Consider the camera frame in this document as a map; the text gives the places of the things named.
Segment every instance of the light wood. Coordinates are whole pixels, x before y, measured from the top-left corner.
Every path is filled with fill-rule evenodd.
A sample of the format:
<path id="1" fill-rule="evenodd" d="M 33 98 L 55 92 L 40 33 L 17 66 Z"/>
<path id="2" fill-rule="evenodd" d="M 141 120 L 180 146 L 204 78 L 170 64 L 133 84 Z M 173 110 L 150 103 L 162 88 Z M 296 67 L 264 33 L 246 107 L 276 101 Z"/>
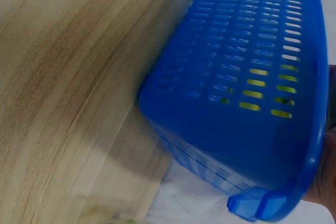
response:
<path id="1" fill-rule="evenodd" d="M 191 0 L 0 0 L 0 223 L 144 218 L 169 156 L 134 106 Z"/>

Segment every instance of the wooden surface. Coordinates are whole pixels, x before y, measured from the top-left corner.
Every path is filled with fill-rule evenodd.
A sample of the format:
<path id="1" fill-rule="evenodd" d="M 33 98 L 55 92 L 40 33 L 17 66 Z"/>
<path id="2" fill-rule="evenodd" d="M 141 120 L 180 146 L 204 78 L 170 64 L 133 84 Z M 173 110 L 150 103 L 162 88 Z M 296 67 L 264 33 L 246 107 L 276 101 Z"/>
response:
<path id="1" fill-rule="evenodd" d="M 134 106 L 191 0 L 0 0 L 0 223 L 144 218 L 169 157 Z"/>

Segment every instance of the hand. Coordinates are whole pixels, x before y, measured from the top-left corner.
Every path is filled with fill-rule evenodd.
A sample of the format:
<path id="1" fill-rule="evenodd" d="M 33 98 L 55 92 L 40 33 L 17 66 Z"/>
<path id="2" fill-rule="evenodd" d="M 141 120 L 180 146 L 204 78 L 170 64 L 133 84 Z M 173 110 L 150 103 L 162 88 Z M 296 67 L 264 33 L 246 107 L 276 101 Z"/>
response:
<path id="1" fill-rule="evenodd" d="M 324 205 L 336 221 L 336 128 L 325 134 L 319 168 L 303 199 Z"/>
<path id="2" fill-rule="evenodd" d="M 329 74 L 329 125 L 325 134 L 319 168 L 304 200 L 322 204 L 329 209 L 336 222 L 336 66 Z"/>

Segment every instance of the white cloth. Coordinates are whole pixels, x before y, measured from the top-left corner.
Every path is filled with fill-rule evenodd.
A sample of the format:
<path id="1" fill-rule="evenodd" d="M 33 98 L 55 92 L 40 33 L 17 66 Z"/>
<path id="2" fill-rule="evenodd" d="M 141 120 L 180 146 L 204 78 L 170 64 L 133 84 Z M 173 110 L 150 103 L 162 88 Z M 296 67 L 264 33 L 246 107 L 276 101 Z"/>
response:
<path id="1" fill-rule="evenodd" d="M 329 64 L 336 65 L 336 0 L 322 0 Z M 165 175 L 147 221 L 153 224 L 247 224 L 230 214 L 227 196 L 177 163 Z M 323 206 L 300 202 L 280 224 L 334 224 Z"/>

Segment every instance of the blue plastic basket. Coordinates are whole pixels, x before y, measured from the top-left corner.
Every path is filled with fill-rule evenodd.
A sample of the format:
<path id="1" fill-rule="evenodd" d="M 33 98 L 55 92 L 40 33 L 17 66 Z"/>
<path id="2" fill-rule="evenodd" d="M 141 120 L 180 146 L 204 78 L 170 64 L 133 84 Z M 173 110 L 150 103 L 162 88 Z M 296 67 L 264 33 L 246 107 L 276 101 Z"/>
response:
<path id="1" fill-rule="evenodd" d="M 174 158 L 278 221 L 317 169 L 328 97 L 320 0 L 194 0 L 140 92 Z"/>

